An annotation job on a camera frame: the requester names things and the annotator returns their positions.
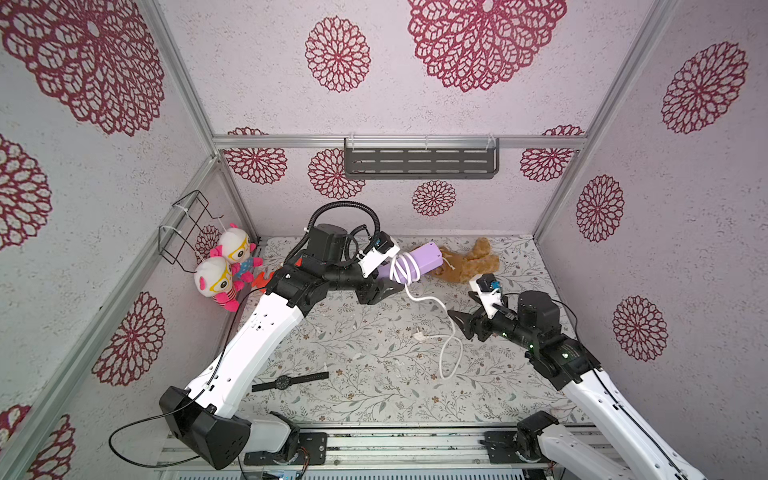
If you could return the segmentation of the purple power strip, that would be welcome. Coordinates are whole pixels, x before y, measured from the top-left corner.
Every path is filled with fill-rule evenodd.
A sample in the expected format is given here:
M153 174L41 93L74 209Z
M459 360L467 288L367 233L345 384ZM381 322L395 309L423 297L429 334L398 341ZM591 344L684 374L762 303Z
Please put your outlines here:
M429 242L410 252L398 253L392 261L380 266L377 272L380 277L408 285L419 281L443 263L441 250L434 242Z

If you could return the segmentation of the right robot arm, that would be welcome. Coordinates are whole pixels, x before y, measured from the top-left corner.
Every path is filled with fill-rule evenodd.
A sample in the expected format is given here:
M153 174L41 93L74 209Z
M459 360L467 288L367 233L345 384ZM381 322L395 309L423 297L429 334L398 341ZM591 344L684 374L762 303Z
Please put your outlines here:
M591 419L619 454L612 460L580 440L546 412L520 421L516 453L525 461L550 461L580 479L702 479L704 473L677 453L619 391L594 355L563 333L562 302L524 291L510 308L499 291L471 292L479 307L448 315L469 340L497 335L520 346L534 370Z

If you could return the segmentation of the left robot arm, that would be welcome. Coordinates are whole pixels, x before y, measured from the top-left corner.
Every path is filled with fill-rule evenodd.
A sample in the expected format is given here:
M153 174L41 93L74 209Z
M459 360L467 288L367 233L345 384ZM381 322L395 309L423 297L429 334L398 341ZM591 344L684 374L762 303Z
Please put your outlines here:
M337 208L360 210L372 221L368 244L355 254L348 251L353 234L318 221ZM277 346L331 291L351 291L361 305L401 292L402 284L377 273L399 251L372 208L355 201L318 208L222 353L186 387L170 387L162 395L160 408L173 436L214 469L229 466L254 431L252 422L238 417L239 405Z

